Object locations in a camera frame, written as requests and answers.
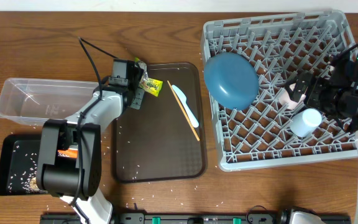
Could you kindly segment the orange carrot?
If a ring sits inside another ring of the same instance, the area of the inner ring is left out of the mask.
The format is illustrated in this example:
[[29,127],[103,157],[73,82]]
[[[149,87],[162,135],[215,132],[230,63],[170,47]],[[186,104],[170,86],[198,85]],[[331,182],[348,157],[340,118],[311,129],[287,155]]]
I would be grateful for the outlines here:
[[77,150],[72,150],[72,149],[58,150],[58,155],[60,157],[69,157],[69,158],[76,159],[78,157],[78,151]]

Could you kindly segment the yellow green snack packet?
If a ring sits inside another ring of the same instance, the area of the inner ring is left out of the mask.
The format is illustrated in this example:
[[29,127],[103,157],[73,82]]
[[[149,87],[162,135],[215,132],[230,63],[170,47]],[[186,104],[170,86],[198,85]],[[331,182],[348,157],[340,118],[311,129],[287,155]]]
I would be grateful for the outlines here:
[[140,83],[139,86],[141,89],[147,93],[152,94],[153,96],[158,96],[162,89],[163,81],[156,80],[153,78],[145,78]]

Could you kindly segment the light blue plastic knife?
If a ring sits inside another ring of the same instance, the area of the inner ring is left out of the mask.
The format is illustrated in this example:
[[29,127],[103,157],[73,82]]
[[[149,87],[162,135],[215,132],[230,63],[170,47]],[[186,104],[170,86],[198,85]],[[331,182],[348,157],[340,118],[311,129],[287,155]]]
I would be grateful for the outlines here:
[[182,103],[182,105],[186,111],[186,114],[188,115],[188,118],[190,119],[190,123],[192,124],[192,126],[194,128],[198,128],[199,122],[198,122],[197,118],[195,117],[195,115],[193,114],[193,112],[190,110],[190,107],[187,105],[186,95],[176,85],[173,85],[172,87],[173,87],[173,90],[176,93],[177,97],[179,98],[180,102]]

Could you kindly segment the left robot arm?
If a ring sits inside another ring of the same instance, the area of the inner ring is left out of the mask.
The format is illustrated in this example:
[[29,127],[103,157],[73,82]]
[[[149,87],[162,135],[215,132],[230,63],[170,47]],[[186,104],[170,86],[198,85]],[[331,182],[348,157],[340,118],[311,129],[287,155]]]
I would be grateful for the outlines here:
[[99,188],[101,134],[127,108],[138,109],[147,76],[140,61],[115,59],[112,72],[96,86],[81,109],[42,128],[36,184],[68,203],[81,223],[111,223],[113,205]]

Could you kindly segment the pink cup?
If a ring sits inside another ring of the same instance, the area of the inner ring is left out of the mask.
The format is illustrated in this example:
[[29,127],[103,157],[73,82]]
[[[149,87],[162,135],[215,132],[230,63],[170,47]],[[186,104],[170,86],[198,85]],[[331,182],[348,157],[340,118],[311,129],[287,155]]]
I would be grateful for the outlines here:
[[288,92],[284,90],[284,92],[279,96],[278,100],[282,106],[288,105],[287,107],[288,110],[294,110],[302,101],[304,101],[305,98],[306,95],[302,94],[300,100],[298,102],[295,102],[290,99]]

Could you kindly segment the light blue cup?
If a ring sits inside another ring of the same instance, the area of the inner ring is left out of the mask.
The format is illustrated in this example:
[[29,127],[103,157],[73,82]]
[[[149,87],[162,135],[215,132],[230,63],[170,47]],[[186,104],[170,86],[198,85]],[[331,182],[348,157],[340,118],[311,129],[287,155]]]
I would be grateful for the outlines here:
[[292,118],[290,130],[296,136],[303,138],[311,134],[321,124],[322,120],[322,115],[318,110],[308,108]]

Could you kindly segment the foil wrapper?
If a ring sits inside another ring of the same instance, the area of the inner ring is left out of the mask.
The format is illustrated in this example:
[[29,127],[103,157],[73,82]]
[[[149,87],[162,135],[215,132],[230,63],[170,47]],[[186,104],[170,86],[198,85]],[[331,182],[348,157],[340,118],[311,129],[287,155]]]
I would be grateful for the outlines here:
[[142,69],[142,82],[146,82],[147,79],[149,78],[149,74],[147,71],[147,64],[143,61],[141,61],[139,58],[135,58],[135,63],[137,63],[139,65],[139,67]]

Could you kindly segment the brown pastry piece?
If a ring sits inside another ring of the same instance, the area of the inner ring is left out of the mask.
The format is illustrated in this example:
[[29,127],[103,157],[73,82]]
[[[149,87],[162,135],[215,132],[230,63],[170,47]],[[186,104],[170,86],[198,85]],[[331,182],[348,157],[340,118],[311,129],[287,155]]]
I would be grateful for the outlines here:
[[36,182],[36,178],[33,177],[30,179],[30,182],[29,182],[29,188],[33,191],[39,191],[39,188],[37,186],[37,182]]

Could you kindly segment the dark blue plate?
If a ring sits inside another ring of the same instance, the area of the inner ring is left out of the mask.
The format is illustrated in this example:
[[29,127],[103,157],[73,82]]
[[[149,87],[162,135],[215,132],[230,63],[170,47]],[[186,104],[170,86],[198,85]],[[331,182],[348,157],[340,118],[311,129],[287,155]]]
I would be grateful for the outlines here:
[[259,79],[253,66],[242,56],[223,52],[204,66],[204,82],[211,96],[229,109],[248,108],[259,94]]

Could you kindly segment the wooden chopstick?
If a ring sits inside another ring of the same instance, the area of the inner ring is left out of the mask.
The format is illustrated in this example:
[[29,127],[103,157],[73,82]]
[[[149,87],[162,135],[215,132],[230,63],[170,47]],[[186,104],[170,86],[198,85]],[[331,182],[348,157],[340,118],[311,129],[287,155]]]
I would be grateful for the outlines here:
[[198,133],[196,132],[195,128],[193,127],[193,125],[192,125],[192,123],[191,123],[191,121],[190,121],[190,119],[189,119],[189,117],[188,117],[188,115],[187,115],[187,113],[186,113],[186,111],[185,111],[185,109],[184,109],[184,107],[183,107],[181,101],[180,101],[179,98],[177,97],[177,95],[176,95],[176,93],[175,93],[175,91],[174,91],[174,89],[173,89],[173,87],[172,87],[172,85],[171,85],[171,83],[170,83],[169,80],[167,80],[167,83],[168,83],[168,85],[169,85],[169,87],[170,87],[170,89],[171,89],[171,91],[172,91],[172,93],[173,93],[173,95],[174,95],[174,97],[175,97],[175,99],[176,99],[176,101],[177,101],[177,103],[178,103],[178,105],[179,105],[179,107],[180,107],[180,109],[181,109],[181,112],[183,113],[183,115],[184,115],[184,117],[185,117],[185,119],[186,119],[186,121],[187,121],[187,123],[188,123],[190,129],[192,130],[192,132],[193,132],[193,134],[194,134],[196,140],[199,142],[199,141],[200,141],[200,137],[198,136]]

